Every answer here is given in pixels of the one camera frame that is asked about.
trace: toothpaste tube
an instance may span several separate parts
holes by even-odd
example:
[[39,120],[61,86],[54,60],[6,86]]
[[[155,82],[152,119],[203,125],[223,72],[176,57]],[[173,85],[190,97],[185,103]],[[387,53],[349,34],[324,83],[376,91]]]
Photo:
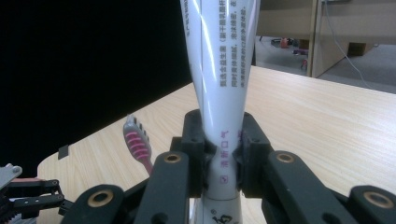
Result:
[[195,223],[241,224],[233,152],[240,145],[260,0],[180,2],[204,133],[216,147]]

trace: wooden table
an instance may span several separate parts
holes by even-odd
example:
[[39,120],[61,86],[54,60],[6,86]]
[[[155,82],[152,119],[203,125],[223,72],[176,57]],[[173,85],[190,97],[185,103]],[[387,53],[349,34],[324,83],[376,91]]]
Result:
[[[395,107],[394,94],[251,68],[246,111],[273,148],[299,155],[327,187],[345,195],[356,185],[396,193]],[[134,112],[150,137],[153,160],[169,150],[173,136],[181,136],[184,115],[195,108],[190,84]],[[59,179],[70,201],[99,184],[128,189],[147,178],[125,146],[124,122],[69,146],[69,156],[61,160],[58,153],[46,158],[38,177]],[[43,211],[38,222],[59,223],[56,213]],[[265,223],[261,200],[243,199],[243,213],[245,223]]]

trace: white toothpaste tube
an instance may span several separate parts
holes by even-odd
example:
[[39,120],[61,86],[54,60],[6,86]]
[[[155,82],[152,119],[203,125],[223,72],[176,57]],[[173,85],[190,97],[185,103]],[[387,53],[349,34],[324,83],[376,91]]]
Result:
[[260,0],[180,2],[204,133],[216,147],[195,223],[241,224],[233,152],[240,145]]

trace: pink toothbrush head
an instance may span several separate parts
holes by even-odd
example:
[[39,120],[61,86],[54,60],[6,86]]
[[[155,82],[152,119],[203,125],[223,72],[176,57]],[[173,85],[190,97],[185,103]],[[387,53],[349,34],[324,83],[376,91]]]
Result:
[[151,174],[151,146],[149,145],[149,137],[143,130],[141,123],[133,115],[128,115],[123,126],[123,135],[126,146],[135,160],[141,162],[148,174]]

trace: floor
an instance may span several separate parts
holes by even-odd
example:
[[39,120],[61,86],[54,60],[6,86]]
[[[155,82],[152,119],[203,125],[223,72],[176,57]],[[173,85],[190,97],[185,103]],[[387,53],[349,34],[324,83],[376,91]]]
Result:
[[[264,36],[260,40],[256,36],[257,66],[305,76],[306,71],[301,65],[307,56],[292,54],[297,49],[294,46],[288,49],[274,46],[271,44],[274,38]],[[341,60],[318,78],[396,94],[396,45],[377,45],[363,56],[351,57],[350,60],[361,71],[367,85],[347,59]]]

